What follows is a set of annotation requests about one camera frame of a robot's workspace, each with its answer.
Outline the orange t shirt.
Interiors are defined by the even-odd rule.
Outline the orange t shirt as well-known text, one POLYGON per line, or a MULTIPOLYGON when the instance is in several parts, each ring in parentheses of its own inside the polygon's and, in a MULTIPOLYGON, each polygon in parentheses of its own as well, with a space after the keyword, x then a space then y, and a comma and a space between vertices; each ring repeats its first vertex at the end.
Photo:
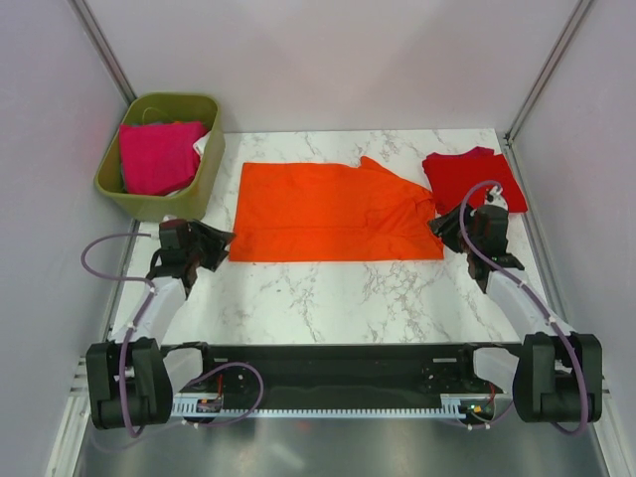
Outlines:
POLYGON ((431 193, 364 156, 336 163, 246 163, 234 262, 441 260, 431 193))

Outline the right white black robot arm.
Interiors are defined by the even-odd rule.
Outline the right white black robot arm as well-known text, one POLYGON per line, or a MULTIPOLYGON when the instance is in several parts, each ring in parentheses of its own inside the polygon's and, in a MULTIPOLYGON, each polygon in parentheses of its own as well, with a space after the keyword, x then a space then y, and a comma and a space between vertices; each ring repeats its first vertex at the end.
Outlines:
POLYGON ((522 421, 578 435, 602 414, 602 347, 594 335, 575 332, 538 295, 508 251, 508 225, 508 211, 495 205, 458 206, 428 224, 446 247, 465 254, 469 275, 522 340, 517 351, 477 349, 455 366, 455 379, 470 392, 491 382, 511 394, 522 421))

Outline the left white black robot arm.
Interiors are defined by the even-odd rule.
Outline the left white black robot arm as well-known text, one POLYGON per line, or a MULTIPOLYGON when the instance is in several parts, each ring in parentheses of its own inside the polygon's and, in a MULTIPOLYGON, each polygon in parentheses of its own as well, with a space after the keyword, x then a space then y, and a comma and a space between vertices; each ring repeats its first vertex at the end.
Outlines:
POLYGON ((93 425, 123 428, 132 438, 148 425, 167 422, 175 394, 187 385, 206 391, 217 382, 218 367, 203 358, 201 344, 164 345, 163 340, 198 270, 216 271, 236 237, 184 219, 163 221, 156 236, 159 245, 148 272, 137 279, 145 296, 124 325, 85 354, 93 425))

